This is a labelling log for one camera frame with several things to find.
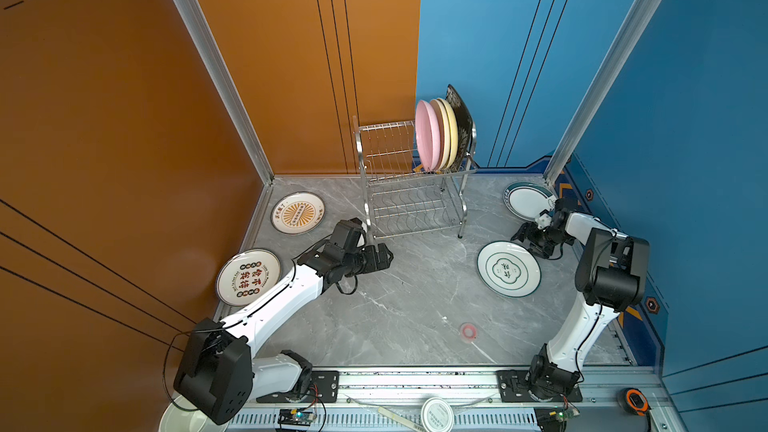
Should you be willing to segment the white plate dark green rim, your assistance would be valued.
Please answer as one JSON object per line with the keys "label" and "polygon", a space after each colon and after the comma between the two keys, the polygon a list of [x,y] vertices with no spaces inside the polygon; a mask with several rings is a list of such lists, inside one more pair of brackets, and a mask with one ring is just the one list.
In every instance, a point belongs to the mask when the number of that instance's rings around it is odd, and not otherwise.
{"label": "white plate dark green rim", "polygon": [[556,197],[546,187],[532,182],[516,182],[503,194],[507,209],[516,217],[535,222],[542,214],[554,209]]}

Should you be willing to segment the steel two-tier dish rack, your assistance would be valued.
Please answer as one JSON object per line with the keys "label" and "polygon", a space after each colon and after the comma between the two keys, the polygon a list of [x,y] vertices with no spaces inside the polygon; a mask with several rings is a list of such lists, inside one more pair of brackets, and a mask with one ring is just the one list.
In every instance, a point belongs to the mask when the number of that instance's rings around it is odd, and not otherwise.
{"label": "steel two-tier dish rack", "polygon": [[373,241],[452,230],[462,238],[468,222],[465,188],[477,169],[475,144],[443,172],[423,170],[412,120],[361,126],[354,131],[364,220]]}

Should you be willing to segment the pink round plate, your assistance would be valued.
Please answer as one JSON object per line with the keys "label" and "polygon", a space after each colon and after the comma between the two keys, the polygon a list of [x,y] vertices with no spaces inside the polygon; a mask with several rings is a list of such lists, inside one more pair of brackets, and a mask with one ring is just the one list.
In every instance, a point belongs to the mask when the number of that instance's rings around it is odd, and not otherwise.
{"label": "pink round plate", "polygon": [[432,105],[420,100],[415,110],[417,152],[425,172],[433,172],[440,161],[440,124]]}

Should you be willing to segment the yellow round plate with bear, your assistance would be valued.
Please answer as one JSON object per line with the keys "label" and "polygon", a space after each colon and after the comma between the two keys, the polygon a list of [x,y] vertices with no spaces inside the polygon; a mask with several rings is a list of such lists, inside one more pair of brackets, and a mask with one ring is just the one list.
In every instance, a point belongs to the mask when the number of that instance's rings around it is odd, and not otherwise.
{"label": "yellow round plate with bear", "polygon": [[452,106],[443,98],[438,98],[438,103],[444,112],[444,139],[446,153],[441,170],[448,171],[455,162],[458,154],[458,126],[456,115]]}

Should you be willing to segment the cream round plate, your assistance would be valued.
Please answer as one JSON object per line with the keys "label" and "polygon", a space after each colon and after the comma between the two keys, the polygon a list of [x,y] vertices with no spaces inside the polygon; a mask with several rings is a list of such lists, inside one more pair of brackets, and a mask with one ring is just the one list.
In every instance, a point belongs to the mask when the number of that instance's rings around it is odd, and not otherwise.
{"label": "cream round plate", "polygon": [[430,105],[434,109],[437,117],[437,137],[439,142],[439,148],[437,149],[438,155],[432,170],[440,171],[447,165],[450,153],[450,130],[448,124],[447,109],[443,104],[443,100],[440,98],[432,99],[430,101]]}

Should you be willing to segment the black floral square plate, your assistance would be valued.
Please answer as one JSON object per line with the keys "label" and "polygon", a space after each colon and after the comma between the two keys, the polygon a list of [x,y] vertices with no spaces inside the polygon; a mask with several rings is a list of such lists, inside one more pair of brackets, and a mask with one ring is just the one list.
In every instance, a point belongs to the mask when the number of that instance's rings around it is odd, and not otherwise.
{"label": "black floral square plate", "polygon": [[446,100],[452,107],[458,127],[457,156],[451,165],[451,172],[458,172],[466,160],[472,163],[476,146],[476,127],[472,115],[458,91],[449,84]]}

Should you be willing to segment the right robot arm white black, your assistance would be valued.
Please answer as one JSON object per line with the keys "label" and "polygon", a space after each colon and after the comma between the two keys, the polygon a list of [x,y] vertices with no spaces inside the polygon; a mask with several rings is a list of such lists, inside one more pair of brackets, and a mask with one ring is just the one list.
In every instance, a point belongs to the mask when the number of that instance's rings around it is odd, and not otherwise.
{"label": "right robot arm white black", "polygon": [[607,325],[645,295],[650,244],[578,210],[559,198],[512,236],[529,252],[549,259],[557,246],[582,246],[574,276],[577,296],[558,333],[534,356],[526,376],[539,401],[568,397],[584,374],[584,361]]}

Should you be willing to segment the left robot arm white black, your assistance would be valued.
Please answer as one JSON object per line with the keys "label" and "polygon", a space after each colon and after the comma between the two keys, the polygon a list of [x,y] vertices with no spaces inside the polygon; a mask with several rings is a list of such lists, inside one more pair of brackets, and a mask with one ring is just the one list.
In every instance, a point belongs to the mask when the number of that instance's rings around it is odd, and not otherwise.
{"label": "left robot arm white black", "polygon": [[344,278],[388,269],[393,252],[371,244],[358,218],[341,220],[328,236],[293,260],[292,270],[251,304],[214,322],[204,319],[187,332],[187,344],[173,382],[163,385],[216,425],[225,425],[250,400],[283,394],[315,400],[312,364],[283,350],[258,358],[265,342],[301,308]]}

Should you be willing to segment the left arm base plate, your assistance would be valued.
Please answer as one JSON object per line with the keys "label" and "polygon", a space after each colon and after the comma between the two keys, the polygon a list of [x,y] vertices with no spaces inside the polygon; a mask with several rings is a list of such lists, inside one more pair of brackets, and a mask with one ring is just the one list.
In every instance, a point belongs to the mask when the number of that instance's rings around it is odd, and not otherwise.
{"label": "left arm base plate", "polygon": [[311,373],[309,388],[301,394],[272,393],[256,399],[260,404],[309,404],[321,399],[323,403],[336,403],[339,392],[339,372],[336,370],[320,370]]}

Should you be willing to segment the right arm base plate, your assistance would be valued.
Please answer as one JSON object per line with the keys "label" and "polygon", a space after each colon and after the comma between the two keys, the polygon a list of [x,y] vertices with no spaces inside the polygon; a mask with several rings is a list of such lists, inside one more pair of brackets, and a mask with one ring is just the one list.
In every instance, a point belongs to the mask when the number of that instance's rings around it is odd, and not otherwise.
{"label": "right arm base plate", "polygon": [[560,369],[537,372],[505,369],[496,372],[501,400],[513,402],[550,402],[566,398],[569,403],[583,401],[577,383],[581,376],[577,372]]}

